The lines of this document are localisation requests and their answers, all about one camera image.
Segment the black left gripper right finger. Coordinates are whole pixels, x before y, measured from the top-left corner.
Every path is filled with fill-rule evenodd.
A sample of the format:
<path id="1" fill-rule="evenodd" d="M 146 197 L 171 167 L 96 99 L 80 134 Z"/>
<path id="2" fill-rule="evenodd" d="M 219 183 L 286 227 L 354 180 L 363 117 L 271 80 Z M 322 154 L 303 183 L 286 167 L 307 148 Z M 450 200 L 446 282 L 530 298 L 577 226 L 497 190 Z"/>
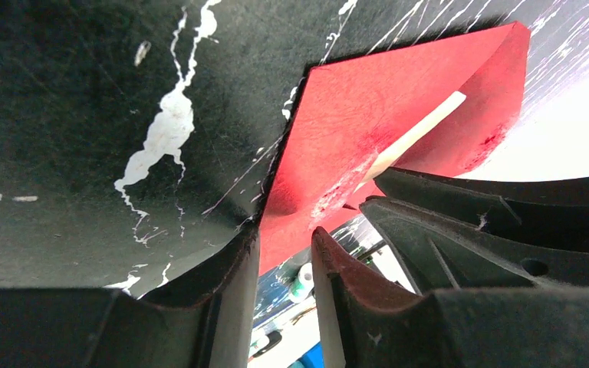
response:
<path id="1" fill-rule="evenodd" d="M 589 287 L 409 292 L 311 237 L 327 367 L 589 367 Z"/>

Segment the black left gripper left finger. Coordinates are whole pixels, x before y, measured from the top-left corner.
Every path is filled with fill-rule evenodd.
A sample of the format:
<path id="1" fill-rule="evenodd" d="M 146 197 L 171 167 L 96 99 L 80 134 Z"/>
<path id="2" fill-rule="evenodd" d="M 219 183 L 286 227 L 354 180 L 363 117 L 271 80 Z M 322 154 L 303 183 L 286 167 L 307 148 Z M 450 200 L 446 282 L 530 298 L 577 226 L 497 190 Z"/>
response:
<path id="1" fill-rule="evenodd" d="M 0 289 L 0 367 L 244 367 L 258 226 L 135 299 L 115 288 Z"/>

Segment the green white glue stick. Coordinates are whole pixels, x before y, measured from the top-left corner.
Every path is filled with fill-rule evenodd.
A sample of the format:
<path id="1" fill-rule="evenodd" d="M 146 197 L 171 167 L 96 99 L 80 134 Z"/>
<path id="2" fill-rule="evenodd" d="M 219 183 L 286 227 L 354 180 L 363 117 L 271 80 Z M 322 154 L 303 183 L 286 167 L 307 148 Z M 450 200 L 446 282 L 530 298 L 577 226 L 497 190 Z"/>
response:
<path id="1" fill-rule="evenodd" d="M 304 301 L 314 288 L 313 267 L 310 262 L 303 264 L 297 273 L 296 278 L 288 288 L 288 299 L 298 304 Z"/>

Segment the red paper envelope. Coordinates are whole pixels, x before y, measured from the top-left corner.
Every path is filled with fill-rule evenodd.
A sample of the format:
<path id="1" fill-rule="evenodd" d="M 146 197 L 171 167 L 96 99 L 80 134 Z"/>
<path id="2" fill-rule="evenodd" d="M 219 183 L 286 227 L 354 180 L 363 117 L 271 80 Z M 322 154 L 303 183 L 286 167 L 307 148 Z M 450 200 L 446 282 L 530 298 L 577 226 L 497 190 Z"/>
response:
<path id="1" fill-rule="evenodd" d="M 454 177 L 480 166 L 520 114 L 531 32 L 520 22 L 311 70 L 260 225 L 259 273 L 357 214 L 378 155 L 455 92 L 465 100 L 393 165 Z"/>

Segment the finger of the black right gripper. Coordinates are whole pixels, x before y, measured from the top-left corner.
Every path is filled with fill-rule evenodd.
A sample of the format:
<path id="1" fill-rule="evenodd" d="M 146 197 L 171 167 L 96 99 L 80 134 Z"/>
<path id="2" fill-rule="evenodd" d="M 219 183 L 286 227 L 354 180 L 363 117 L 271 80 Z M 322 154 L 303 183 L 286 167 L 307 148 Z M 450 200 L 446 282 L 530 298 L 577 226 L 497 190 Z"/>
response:
<path id="1" fill-rule="evenodd" d="M 491 235 L 543 248 L 589 252 L 589 177 L 500 182 L 387 169 L 375 183 L 391 199 Z"/>
<path id="2" fill-rule="evenodd" d="M 527 245 L 405 202 L 372 197 L 363 215 L 413 290 L 589 287 L 589 253 Z"/>

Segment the cream paper letter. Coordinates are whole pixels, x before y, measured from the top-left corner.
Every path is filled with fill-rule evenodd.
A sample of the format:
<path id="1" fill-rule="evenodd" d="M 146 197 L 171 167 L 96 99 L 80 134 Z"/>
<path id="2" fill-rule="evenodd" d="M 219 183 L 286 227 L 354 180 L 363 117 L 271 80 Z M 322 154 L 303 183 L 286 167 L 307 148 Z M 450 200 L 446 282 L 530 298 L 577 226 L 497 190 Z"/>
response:
<path id="1" fill-rule="evenodd" d="M 450 94 L 432 112 L 427 114 L 422 120 L 412 126 L 406 133 L 377 156 L 355 191 L 364 186 L 368 181 L 380 175 L 385 169 L 392 166 L 392 164 L 395 163 L 410 147 L 434 129 L 465 100 L 466 95 L 459 91 L 454 91 Z"/>

